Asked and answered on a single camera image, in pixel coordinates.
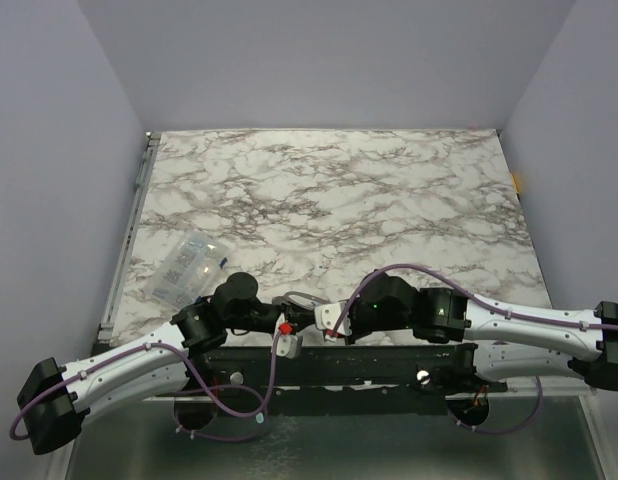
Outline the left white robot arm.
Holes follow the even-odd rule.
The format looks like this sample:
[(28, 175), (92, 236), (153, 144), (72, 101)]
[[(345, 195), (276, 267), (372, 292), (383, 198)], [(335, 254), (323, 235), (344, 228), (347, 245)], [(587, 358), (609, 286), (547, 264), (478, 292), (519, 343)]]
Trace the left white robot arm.
[(145, 399), (183, 389), (201, 392), (216, 408), (236, 418), (265, 412), (273, 391), (258, 397), (252, 411), (235, 410), (212, 385), (204, 365), (207, 353), (222, 346), (231, 331), (270, 334), (271, 357), (283, 355), (282, 343), (314, 322), (314, 307), (296, 303), (292, 293), (269, 303), (258, 297), (258, 283), (235, 273), (210, 296), (183, 307), (169, 321), (138, 340), (94, 357), (60, 365), (54, 358), (38, 362), (17, 396), (19, 413), (9, 436), (27, 441), (34, 454), (51, 453), (74, 439), (87, 418), (125, 400)]

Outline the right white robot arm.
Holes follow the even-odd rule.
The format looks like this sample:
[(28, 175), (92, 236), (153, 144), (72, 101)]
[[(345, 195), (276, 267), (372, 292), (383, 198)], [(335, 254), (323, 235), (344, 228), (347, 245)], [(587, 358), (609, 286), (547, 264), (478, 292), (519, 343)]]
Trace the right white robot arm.
[(376, 331), (408, 329), (430, 343), (494, 341), (519, 345), (525, 356), (512, 362), (490, 353), (463, 357), (448, 367), (450, 383), (470, 391), (483, 379), (566, 376), (590, 387), (618, 392), (618, 304), (594, 309), (525, 307), (472, 294), (443, 275), (439, 287), (418, 289), (393, 267), (367, 275), (342, 304), (337, 326), (356, 340)]

